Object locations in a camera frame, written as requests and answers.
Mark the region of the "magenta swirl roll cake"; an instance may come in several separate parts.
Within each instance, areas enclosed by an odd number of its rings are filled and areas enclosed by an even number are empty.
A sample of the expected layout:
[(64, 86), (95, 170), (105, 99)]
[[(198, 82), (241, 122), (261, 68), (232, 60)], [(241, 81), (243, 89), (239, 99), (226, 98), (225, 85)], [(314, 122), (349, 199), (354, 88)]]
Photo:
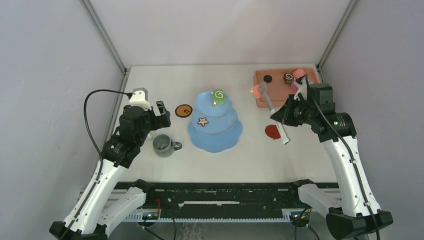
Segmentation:
[(293, 81), (293, 82), (290, 84), (290, 88), (291, 88), (291, 89), (293, 89), (293, 91), (294, 91), (294, 92), (297, 92), (297, 91), (298, 91), (298, 89), (299, 89), (298, 83), (297, 83), (296, 81)]

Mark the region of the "brown swirl roll cake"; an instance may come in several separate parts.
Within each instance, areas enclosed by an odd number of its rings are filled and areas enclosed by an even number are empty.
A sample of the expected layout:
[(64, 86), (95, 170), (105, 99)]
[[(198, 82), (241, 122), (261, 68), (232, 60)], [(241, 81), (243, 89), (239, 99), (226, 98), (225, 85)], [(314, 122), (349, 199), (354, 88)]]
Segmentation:
[(292, 73), (285, 73), (283, 75), (283, 81), (286, 85), (290, 85), (295, 80), (295, 77)]

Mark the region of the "white star cookie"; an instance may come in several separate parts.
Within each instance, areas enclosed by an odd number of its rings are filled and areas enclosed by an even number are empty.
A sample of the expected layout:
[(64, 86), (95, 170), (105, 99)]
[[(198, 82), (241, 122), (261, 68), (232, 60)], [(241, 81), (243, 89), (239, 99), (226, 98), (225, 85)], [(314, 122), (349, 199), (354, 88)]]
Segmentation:
[(199, 117), (197, 124), (202, 126), (202, 127), (205, 127), (205, 125), (209, 124), (209, 121), (208, 121), (207, 117)]

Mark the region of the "blue three-tier cake stand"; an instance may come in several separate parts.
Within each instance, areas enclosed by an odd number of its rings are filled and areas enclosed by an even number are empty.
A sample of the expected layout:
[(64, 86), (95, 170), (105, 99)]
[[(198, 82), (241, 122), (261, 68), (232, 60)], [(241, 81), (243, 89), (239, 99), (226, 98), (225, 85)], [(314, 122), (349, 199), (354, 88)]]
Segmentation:
[[(242, 134), (243, 125), (233, 107), (233, 102), (225, 93), (222, 105), (213, 105), (212, 91), (200, 93), (194, 101), (187, 130), (191, 143), (209, 153), (219, 153), (234, 147)], [(198, 118), (207, 117), (209, 124), (198, 125)]]

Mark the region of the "green swirl roll cake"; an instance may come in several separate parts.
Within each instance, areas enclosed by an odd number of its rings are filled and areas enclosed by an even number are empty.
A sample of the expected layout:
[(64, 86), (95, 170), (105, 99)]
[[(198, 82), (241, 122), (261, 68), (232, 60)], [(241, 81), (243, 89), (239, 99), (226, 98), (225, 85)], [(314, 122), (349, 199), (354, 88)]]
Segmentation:
[(226, 102), (226, 94), (222, 89), (212, 91), (212, 103), (214, 106), (223, 105)]

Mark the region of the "pink cake slice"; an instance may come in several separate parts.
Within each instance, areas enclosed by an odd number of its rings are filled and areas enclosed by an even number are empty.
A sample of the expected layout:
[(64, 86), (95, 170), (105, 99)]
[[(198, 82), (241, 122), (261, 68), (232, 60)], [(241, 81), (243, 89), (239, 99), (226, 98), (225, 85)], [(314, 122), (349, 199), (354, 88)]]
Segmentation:
[(253, 95), (255, 98), (257, 98), (257, 99), (259, 99), (259, 98), (262, 96), (261, 91), (260, 91), (260, 86), (259, 86), (259, 85), (255, 85), (255, 86), (253, 86), (253, 87), (250, 89), (250, 92), (251, 92), (251, 93), (252, 93), (252, 95)]

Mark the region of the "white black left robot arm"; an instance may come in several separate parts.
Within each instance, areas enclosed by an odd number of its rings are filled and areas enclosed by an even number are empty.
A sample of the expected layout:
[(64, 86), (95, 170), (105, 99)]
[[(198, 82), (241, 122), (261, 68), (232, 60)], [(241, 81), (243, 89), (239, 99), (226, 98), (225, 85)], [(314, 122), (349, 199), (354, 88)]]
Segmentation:
[(104, 209), (110, 194), (122, 175), (141, 152), (149, 133), (171, 126), (170, 112), (162, 101), (153, 108), (126, 105), (119, 126), (103, 145), (102, 159), (77, 204), (63, 221), (51, 224), (49, 232), (58, 240), (106, 240), (130, 212), (138, 207), (149, 209), (156, 203), (155, 186), (147, 181), (134, 181), (117, 202)]

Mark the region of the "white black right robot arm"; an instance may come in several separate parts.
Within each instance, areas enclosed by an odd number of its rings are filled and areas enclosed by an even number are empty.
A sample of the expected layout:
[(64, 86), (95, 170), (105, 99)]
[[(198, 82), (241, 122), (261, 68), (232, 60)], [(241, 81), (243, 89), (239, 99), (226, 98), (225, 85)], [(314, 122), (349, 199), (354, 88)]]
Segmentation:
[(334, 239), (375, 234), (393, 223), (392, 214), (381, 209), (368, 183), (358, 150), (357, 131), (348, 113), (337, 112), (333, 88), (327, 83), (303, 84), (271, 119), (291, 127), (309, 125), (331, 161), (340, 199), (324, 194), (309, 179), (293, 182), (289, 203), (307, 205), (326, 220)]

